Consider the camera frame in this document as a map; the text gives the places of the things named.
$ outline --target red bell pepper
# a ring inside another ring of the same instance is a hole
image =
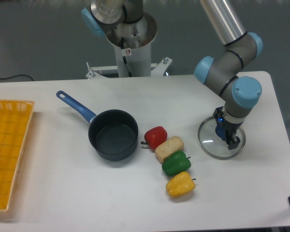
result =
[[[166,130],[162,126],[158,126],[145,133],[144,138],[146,143],[141,142],[141,144],[148,144],[151,149],[155,150],[157,146],[166,141],[167,137],[168,133]]]

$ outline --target screw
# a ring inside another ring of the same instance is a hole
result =
[[[163,64],[167,64],[169,59],[167,57],[163,58]]]
[[[86,62],[86,65],[87,65],[87,68],[88,68],[88,71],[90,72],[89,74],[92,75],[93,77],[95,77],[96,75],[93,73],[93,71],[91,70],[90,68],[90,65],[88,62]]]

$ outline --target yellow basket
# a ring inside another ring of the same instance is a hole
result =
[[[34,101],[0,100],[0,211],[7,211]]]

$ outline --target dark non-stick pot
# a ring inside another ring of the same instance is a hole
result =
[[[139,129],[130,114],[113,109],[96,115],[63,91],[58,91],[56,96],[78,111],[90,123],[89,141],[102,158],[119,161],[135,151]]]

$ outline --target silver metal tube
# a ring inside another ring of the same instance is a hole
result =
[[[122,14],[126,0],[92,0],[91,11],[97,20],[104,24],[116,23]]]
[[[223,44],[235,41],[246,32],[228,0],[201,0],[201,4]]]

